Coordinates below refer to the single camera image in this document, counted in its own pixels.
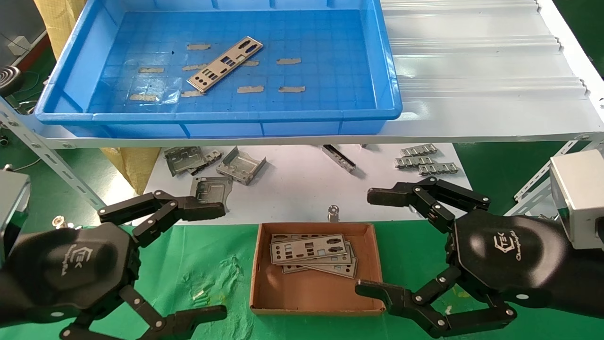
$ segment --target white shelf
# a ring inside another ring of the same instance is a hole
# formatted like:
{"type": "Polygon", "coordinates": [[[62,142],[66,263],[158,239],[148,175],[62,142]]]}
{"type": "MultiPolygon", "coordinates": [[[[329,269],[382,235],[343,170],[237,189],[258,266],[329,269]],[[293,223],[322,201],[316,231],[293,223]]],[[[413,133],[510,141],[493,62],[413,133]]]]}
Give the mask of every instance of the white shelf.
{"type": "Polygon", "coordinates": [[[376,136],[90,139],[30,124],[52,148],[601,140],[604,83],[537,2],[382,0],[404,109],[376,136]]]}

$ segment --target floor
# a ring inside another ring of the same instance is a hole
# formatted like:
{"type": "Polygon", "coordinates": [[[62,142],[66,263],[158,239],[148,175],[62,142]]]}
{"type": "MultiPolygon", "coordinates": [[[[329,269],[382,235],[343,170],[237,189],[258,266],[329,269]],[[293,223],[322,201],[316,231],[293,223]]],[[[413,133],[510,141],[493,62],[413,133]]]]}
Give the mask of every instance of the floor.
{"type": "MultiPolygon", "coordinates": [[[[600,74],[604,74],[604,45],[597,32],[604,29],[599,13],[604,2],[599,0],[555,1],[586,54],[593,60],[600,74]]],[[[35,99],[42,88],[39,79],[45,79],[54,66],[50,50],[44,52],[26,74],[23,91],[15,96],[18,101],[35,99]]],[[[2,130],[11,140],[11,145],[0,149],[0,163],[11,163],[15,168],[32,163],[37,159],[10,131],[2,130]]],[[[462,143],[456,144],[467,177],[477,192],[492,198],[491,209],[503,214],[514,205],[516,191],[554,154],[563,142],[536,143],[462,143]]],[[[109,195],[107,202],[113,203],[130,197],[132,190],[112,165],[97,149],[60,150],[61,156],[75,169],[76,173],[91,185],[101,196],[109,195]]],[[[28,230],[41,230],[56,215],[65,215],[78,224],[95,224],[95,211],[71,190],[43,162],[22,171],[31,176],[33,195],[28,230]]]]}

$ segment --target grid pattern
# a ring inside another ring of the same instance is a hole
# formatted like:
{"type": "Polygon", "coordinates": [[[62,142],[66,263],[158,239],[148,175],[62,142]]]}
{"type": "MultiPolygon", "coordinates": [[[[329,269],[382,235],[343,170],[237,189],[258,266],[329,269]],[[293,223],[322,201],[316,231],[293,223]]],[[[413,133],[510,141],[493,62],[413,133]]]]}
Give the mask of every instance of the grid pattern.
{"type": "Polygon", "coordinates": [[[117,33],[91,100],[91,113],[190,113],[224,111],[296,111],[375,109],[360,12],[224,11],[128,12],[117,33]],[[244,36],[264,47],[213,86],[206,96],[181,97],[193,90],[187,79],[244,36]],[[187,50],[188,44],[211,44],[187,50]],[[280,58],[301,58],[277,65],[280,58]],[[138,73],[140,67],[163,73],[138,73]],[[242,86],[262,93],[237,93],[242,86]],[[306,87],[279,93],[282,86],[306,87]],[[131,94],[156,95],[156,102],[129,100],[131,94]]]}

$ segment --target yellow sack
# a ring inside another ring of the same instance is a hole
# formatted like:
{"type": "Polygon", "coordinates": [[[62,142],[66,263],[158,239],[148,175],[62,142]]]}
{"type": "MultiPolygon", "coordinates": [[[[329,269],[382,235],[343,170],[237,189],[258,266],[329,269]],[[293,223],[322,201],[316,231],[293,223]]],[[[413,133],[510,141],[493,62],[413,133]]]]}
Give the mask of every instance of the yellow sack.
{"type": "MultiPolygon", "coordinates": [[[[86,0],[34,0],[46,25],[46,31],[58,59],[71,34],[86,0]]],[[[105,156],[113,163],[137,194],[147,186],[160,148],[103,148],[105,156]]]]}

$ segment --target green cloth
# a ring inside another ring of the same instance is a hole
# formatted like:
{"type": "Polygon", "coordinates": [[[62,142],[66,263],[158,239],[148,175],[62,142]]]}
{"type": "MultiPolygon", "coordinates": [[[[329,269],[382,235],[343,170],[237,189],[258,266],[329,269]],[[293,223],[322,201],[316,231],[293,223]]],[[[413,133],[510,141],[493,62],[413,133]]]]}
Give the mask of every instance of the green cloth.
{"type": "MultiPolygon", "coordinates": [[[[417,290],[445,266],[445,236],[426,221],[375,223],[384,281],[417,290]]],[[[249,310],[249,285],[256,225],[175,226],[151,246],[141,249],[140,279],[135,288],[162,314],[225,304],[228,317],[202,324],[193,339],[431,339],[410,320],[382,315],[372,318],[320,316],[255,316],[249,310]]],[[[459,287],[435,308],[451,313],[484,308],[459,287]]],[[[556,310],[515,306],[518,319],[504,330],[457,339],[596,339],[604,321],[556,310]]],[[[70,321],[28,324],[0,330],[0,339],[58,339],[70,321]]],[[[126,304],[91,330],[123,339],[137,339],[146,324],[126,304]]]]}

